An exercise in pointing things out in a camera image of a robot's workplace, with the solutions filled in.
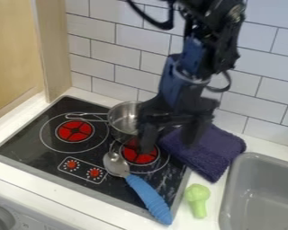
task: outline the purple towel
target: purple towel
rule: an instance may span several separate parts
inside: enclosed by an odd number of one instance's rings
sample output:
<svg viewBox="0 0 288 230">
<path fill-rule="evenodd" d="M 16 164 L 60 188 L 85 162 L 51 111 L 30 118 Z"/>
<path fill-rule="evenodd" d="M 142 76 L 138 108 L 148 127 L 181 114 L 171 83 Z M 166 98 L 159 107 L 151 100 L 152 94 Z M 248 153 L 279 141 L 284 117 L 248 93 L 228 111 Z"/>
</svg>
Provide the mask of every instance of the purple towel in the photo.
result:
<svg viewBox="0 0 288 230">
<path fill-rule="evenodd" d="M 234 158 L 247 148 L 243 139 L 214 125 L 190 148 L 181 142 L 180 128 L 162 137 L 159 145 L 210 182 L 216 182 Z"/>
</svg>

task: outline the stainless steel pot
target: stainless steel pot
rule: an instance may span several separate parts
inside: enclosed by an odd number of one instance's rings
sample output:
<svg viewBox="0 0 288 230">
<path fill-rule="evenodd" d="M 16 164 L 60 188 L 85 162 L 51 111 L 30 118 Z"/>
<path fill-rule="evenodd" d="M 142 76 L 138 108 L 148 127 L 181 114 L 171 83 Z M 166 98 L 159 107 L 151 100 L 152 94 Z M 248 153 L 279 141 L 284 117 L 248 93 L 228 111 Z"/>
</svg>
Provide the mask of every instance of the stainless steel pot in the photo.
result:
<svg viewBox="0 0 288 230">
<path fill-rule="evenodd" d="M 123 102 L 108 112 L 108 121 L 113 137 L 124 145 L 137 143 L 137 117 L 140 102 Z"/>
<path fill-rule="evenodd" d="M 110 108 L 108 113 L 69 113 L 66 119 L 80 119 L 93 122 L 109 122 L 112 136 L 124 145 L 136 147 L 137 117 L 140 102 L 123 102 Z M 98 119 L 96 116 L 107 116 Z"/>
</svg>

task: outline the sink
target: sink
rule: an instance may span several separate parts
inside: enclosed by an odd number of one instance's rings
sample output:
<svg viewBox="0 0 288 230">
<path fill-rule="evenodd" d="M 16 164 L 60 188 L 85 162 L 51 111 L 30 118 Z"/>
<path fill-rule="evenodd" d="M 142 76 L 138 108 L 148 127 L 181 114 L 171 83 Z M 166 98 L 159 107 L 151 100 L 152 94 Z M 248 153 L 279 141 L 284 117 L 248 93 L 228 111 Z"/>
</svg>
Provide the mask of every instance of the sink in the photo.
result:
<svg viewBox="0 0 288 230">
<path fill-rule="evenodd" d="M 288 163 L 255 153 L 237 158 L 219 224 L 220 230 L 288 230 Z"/>
</svg>

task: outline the green toy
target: green toy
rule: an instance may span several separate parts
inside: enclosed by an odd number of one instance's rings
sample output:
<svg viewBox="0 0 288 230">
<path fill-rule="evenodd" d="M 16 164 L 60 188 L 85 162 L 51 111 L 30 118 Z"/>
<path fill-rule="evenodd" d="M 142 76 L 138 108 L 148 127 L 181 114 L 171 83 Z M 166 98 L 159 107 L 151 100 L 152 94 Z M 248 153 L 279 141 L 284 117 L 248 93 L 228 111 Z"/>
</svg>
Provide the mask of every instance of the green toy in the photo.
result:
<svg viewBox="0 0 288 230">
<path fill-rule="evenodd" d="M 206 200 L 211 196 L 211 192 L 201 184 L 193 184 L 184 192 L 184 197 L 188 200 L 193 215 L 196 218 L 203 219 L 207 217 Z"/>
</svg>

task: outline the metal spoon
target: metal spoon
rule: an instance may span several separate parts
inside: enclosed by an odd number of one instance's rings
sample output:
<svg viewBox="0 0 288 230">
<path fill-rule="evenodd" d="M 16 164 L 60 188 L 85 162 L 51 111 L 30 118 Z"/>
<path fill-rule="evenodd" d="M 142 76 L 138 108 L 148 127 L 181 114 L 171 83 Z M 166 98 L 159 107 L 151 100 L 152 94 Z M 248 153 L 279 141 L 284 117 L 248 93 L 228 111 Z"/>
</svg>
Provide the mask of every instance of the metal spoon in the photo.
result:
<svg viewBox="0 0 288 230">
<path fill-rule="evenodd" d="M 103 157 L 106 171 L 118 177 L 125 178 L 126 182 L 137 192 L 146 208 L 157 221 L 164 225 L 171 225 L 173 216 L 163 198 L 139 176 L 130 174 L 127 162 L 118 154 L 109 152 Z"/>
</svg>

